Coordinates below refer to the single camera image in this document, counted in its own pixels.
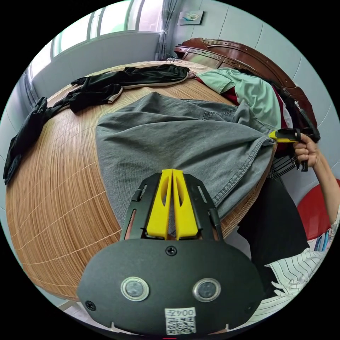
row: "green garment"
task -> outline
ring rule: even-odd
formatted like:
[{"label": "green garment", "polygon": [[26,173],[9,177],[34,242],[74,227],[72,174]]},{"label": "green garment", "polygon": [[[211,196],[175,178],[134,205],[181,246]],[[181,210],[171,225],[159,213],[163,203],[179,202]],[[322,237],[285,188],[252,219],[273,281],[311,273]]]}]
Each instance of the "green garment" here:
[{"label": "green garment", "polygon": [[227,67],[198,73],[197,77],[219,94],[235,87],[238,103],[245,100],[261,123],[275,130],[281,128],[279,102],[266,81]]}]

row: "gray jeans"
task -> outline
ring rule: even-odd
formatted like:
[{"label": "gray jeans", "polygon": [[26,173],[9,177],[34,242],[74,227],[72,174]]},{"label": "gray jeans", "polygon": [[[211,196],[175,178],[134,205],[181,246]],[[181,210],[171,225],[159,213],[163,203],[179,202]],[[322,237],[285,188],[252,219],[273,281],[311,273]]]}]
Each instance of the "gray jeans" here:
[{"label": "gray jeans", "polygon": [[[179,169],[201,180],[219,216],[257,184],[274,141],[249,106],[181,100],[153,92],[103,116],[96,127],[99,166],[120,225],[142,180]],[[174,233],[170,213],[169,232]]]}]

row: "window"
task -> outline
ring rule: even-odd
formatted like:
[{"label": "window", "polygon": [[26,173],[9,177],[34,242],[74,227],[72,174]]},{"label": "window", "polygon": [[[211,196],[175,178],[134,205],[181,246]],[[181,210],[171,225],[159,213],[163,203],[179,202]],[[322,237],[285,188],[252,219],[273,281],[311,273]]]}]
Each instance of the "window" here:
[{"label": "window", "polygon": [[141,7],[142,0],[134,0],[131,6],[131,10],[129,13],[129,18],[128,18],[128,27],[127,30],[135,30],[136,29],[136,22],[137,22],[137,17],[138,17],[138,11],[139,8]]},{"label": "window", "polygon": [[130,3],[131,0],[120,1],[105,8],[100,27],[100,35],[125,30],[125,22]]},{"label": "window", "polygon": [[98,29],[98,23],[99,23],[99,16],[102,12],[102,8],[95,11],[93,15],[93,19],[91,22],[91,29],[90,29],[90,39],[93,39],[97,36],[97,29]]},{"label": "window", "polygon": [[145,0],[139,31],[160,32],[162,30],[162,6],[163,0]]},{"label": "window", "polygon": [[32,78],[51,62],[51,44],[52,41],[50,41],[32,60],[30,65]]},{"label": "window", "polygon": [[51,62],[51,51],[54,58],[88,38],[124,31],[160,32],[163,1],[124,0],[88,14],[64,29],[37,54],[30,64],[30,74],[35,77]]},{"label": "window", "polygon": [[88,14],[61,32],[60,52],[65,51],[76,44],[82,43],[87,39],[87,27],[90,16],[91,14]]}]

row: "jeans pocket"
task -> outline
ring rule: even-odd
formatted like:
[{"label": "jeans pocket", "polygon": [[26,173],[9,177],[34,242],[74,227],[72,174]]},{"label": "jeans pocket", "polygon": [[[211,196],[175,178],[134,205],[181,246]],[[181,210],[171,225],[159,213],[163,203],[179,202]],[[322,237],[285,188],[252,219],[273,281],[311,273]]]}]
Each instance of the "jeans pocket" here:
[{"label": "jeans pocket", "polygon": [[235,112],[237,108],[228,110],[226,112],[218,113],[218,112],[206,112],[204,114],[203,120],[216,120],[216,121],[227,121],[233,122]]}]

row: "yellow plastic part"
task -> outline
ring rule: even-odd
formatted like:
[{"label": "yellow plastic part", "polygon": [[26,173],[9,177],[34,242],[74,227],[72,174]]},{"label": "yellow plastic part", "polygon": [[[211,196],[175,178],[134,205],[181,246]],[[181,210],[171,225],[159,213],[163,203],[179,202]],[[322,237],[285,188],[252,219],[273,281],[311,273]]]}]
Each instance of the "yellow plastic part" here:
[{"label": "yellow plastic part", "polygon": [[171,184],[172,169],[163,170],[153,202],[148,226],[146,228],[148,235],[162,237],[165,240],[168,236]]},{"label": "yellow plastic part", "polygon": [[172,182],[174,187],[176,238],[179,240],[181,237],[194,237],[198,233],[198,228],[183,171],[173,169]]},{"label": "yellow plastic part", "polygon": [[289,138],[277,138],[276,131],[271,132],[268,137],[274,139],[277,143],[295,143],[296,140],[292,140]]}]

